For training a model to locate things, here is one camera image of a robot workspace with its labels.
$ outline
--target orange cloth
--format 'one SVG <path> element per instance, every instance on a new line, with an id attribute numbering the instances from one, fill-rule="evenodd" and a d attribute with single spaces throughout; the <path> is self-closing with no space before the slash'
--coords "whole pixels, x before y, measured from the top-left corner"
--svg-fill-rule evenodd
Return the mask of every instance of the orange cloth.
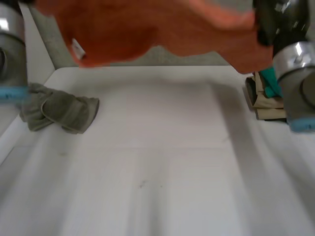
<path id="1" fill-rule="evenodd" d="M 157 45 L 178 56 L 216 51 L 240 73 L 272 64 L 272 48 L 257 41 L 254 12 L 205 0 L 37 0 L 37 8 L 55 16 L 84 67 L 133 60 Z M 81 60 L 73 38 L 86 52 Z"/>

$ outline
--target fabric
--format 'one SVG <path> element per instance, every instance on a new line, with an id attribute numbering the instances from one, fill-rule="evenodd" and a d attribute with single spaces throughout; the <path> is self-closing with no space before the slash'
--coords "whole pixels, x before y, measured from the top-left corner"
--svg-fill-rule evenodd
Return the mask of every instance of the fabric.
<path id="1" fill-rule="evenodd" d="M 281 87 L 278 85 L 275 70 L 273 67 L 259 72 L 266 83 L 265 93 L 267 97 L 283 97 Z"/>
<path id="2" fill-rule="evenodd" d="M 56 123 L 68 133 L 83 134 L 98 112 L 97 98 L 75 97 L 37 83 L 30 84 L 30 93 L 31 99 L 22 104 L 20 112 L 30 131 Z"/>
<path id="3" fill-rule="evenodd" d="M 254 12 L 239 13 L 205 0 L 38 0 L 54 15 L 80 66 L 128 61 L 161 45 L 178 56 L 218 52 L 238 72 L 272 64 L 272 48 L 259 45 Z M 76 56 L 73 40 L 85 55 Z"/>
<path id="4" fill-rule="evenodd" d="M 256 93 L 256 81 L 260 77 L 250 77 L 245 81 L 247 96 L 254 108 L 257 119 L 283 120 L 286 118 L 283 101 L 281 98 L 266 98 L 263 93 Z"/>

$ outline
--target label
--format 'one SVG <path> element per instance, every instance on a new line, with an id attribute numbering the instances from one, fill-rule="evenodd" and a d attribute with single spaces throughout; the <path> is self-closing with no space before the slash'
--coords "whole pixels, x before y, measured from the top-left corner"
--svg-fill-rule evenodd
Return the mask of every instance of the label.
<path id="1" fill-rule="evenodd" d="M 72 49 L 75 56 L 79 60 L 81 60 L 84 57 L 85 51 L 83 50 L 83 48 L 81 47 L 81 45 L 78 43 L 78 41 L 75 38 L 72 39 Z"/>

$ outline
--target white table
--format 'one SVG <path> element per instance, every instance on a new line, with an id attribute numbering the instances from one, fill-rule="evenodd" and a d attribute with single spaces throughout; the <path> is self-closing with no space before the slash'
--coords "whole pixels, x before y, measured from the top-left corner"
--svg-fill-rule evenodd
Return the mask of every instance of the white table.
<path id="1" fill-rule="evenodd" d="M 84 135 L 22 135 L 0 166 L 0 235 L 315 235 L 315 137 L 257 121 L 244 81 L 229 66 L 55 71 L 45 85 L 98 97 L 98 115 Z"/>

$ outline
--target tan cloth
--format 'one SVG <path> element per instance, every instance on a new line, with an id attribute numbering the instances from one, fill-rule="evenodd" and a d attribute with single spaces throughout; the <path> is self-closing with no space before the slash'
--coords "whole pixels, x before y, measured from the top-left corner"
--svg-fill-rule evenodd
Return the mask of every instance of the tan cloth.
<path id="1" fill-rule="evenodd" d="M 282 98 L 267 98 L 264 94 L 264 82 L 257 72 L 246 79 L 246 91 L 255 109 L 258 119 L 283 119 L 286 118 Z"/>

